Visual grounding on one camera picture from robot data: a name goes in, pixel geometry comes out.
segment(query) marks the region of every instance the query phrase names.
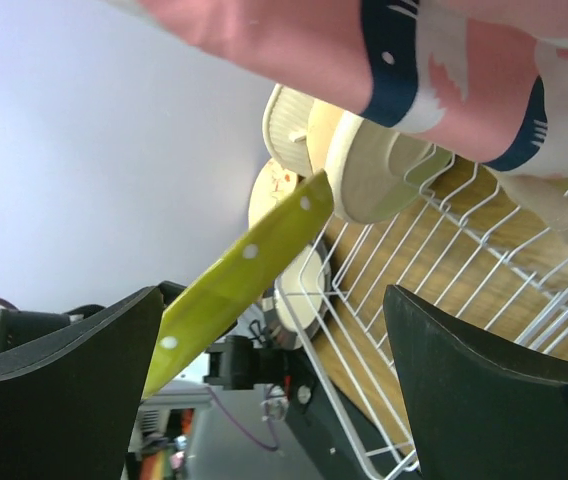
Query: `pink object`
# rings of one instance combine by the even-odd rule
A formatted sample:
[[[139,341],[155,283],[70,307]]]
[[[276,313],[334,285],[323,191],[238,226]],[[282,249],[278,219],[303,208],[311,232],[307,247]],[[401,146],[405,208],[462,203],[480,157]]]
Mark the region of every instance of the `pink object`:
[[[496,171],[568,176],[568,0],[109,1]]]

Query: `patterned fabric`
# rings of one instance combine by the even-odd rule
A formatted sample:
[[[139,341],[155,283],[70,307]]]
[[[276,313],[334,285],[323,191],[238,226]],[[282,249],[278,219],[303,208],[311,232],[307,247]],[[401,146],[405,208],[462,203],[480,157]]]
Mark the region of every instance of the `patterned fabric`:
[[[291,88],[498,171],[568,177],[568,0],[136,1]]]

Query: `white wire basket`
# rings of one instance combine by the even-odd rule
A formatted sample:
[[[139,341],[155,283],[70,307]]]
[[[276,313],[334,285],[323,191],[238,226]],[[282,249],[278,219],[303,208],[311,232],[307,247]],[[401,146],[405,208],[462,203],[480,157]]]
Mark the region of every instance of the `white wire basket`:
[[[568,181],[558,188],[568,197]],[[453,157],[419,192],[418,201],[387,223],[350,225],[333,217],[326,224],[326,262],[335,274],[333,291],[321,294],[329,315],[322,318],[318,309],[323,335],[314,342],[289,298],[304,295],[312,305],[311,294],[300,281],[299,292],[282,297],[371,479],[419,468],[382,312],[387,285],[400,284],[458,318],[568,359],[568,246],[514,205],[477,164]],[[334,384],[369,417],[382,444],[364,447]],[[397,467],[378,471],[377,455],[393,456]]]

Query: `screw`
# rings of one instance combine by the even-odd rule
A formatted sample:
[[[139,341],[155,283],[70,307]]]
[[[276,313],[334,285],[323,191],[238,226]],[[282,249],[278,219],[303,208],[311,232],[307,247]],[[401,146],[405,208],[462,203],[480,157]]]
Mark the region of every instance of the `screw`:
[[[302,405],[306,405],[311,401],[311,389],[306,385],[302,385],[297,389],[297,399]]]

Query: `pink towel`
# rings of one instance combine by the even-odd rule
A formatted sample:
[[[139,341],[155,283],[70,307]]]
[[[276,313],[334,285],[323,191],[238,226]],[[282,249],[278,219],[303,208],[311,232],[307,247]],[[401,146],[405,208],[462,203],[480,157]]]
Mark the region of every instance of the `pink towel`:
[[[568,177],[568,0],[108,1],[496,171]]]

